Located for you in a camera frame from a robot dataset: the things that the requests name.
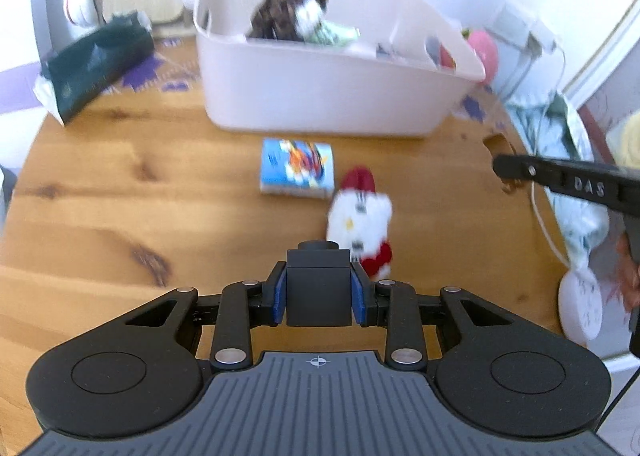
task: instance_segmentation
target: blue box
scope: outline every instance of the blue box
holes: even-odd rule
[[[327,143],[265,138],[260,192],[311,198],[334,193],[334,155]]]

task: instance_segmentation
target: crosshair marking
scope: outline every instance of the crosshair marking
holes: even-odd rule
[[[322,357],[315,357],[311,360],[307,360],[307,362],[312,366],[319,368],[321,366],[324,366],[327,362],[329,362],[329,360],[323,359]]]

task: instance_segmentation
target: metal screw head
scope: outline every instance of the metal screw head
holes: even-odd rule
[[[216,353],[216,360],[220,364],[237,364],[246,358],[246,353],[238,348],[225,348]]]
[[[401,348],[391,353],[391,359],[398,364],[415,364],[422,360],[422,353],[413,348]]]

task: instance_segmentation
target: brown fuzzy toy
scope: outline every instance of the brown fuzzy toy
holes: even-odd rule
[[[296,33],[296,8],[305,0],[264,0],[251,18],[252,30],[247,37],[302,41]],[[324,11],[327,0],[316,0]]]

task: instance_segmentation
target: wooden table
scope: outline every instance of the wooden table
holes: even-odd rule
[[[502,191],[482,144],[490,132],[451,117],[425,140],[319,140],[333,146],[337,182],[364,164],[390,195],[395,279],[420,293],[459,285],[559,331],[564,268],[526,190]],[[509,125],[505,132],[522,149]],[[24,380],[44,351],[177,286],[208,294],[263,279],[287,248],[324,236],[328,201],[258,192],[261,143],[262,136],[217,129],[199,90],[104,96],[66,129],[46,119],[0,245],[7,454],[40,433]],[[538,201],[560,244],[542,192]],[[382,349],[384,335],[378,328],[258,328],[254,352]],[[203,337],[199,355],[206,357]]]

